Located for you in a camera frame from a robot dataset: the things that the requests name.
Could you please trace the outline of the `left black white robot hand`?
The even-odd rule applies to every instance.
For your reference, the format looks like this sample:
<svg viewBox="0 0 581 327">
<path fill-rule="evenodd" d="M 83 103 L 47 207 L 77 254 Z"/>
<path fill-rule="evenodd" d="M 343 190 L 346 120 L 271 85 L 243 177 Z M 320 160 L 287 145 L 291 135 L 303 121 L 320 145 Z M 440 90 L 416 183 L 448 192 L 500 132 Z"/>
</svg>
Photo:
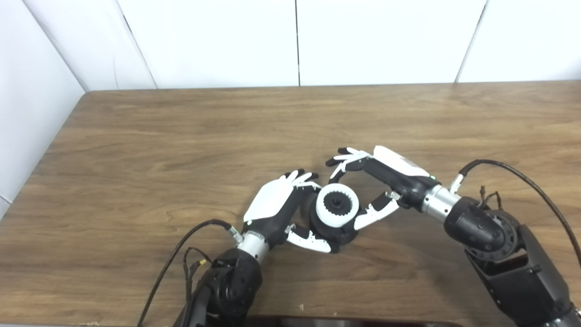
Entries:
<svg viewBox="0 0 581 327">
<path fill-rule="evenodd" d="M 284 243 L 320 253 L 338 253 L 338 245 L 328 242 L 309 228 L 291 222 L 303 200 L 321 190 L 315 182 L 316 178 L 318 174 L 299 169 L 264 184 L 243 217 L 238 249 L 258 261 L 264 259 L 275 246 Z"/>
</svg>

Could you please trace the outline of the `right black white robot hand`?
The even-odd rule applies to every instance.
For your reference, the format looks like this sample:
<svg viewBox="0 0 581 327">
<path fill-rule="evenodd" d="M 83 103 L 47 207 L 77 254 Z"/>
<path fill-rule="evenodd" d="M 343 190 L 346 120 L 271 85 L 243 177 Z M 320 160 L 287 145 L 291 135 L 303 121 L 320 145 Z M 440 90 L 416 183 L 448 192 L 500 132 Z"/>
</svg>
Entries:
<svg viewBox="0 0 581 327">
<path fill-rule="evenodd" d="M 335 168 L 330 183 L 338 183 L 346 172 L 363 170 L 390 188 L 357 214 L 354 230 L 380 221 L 398 208 L 423 213 L 426 199 L 442 189 L 441 183 L 426 170 L 384 146 L 375 146 L 371 154 L 351 147 L 340 148 L 338 153 L 325 163 Z"/>
</svg>

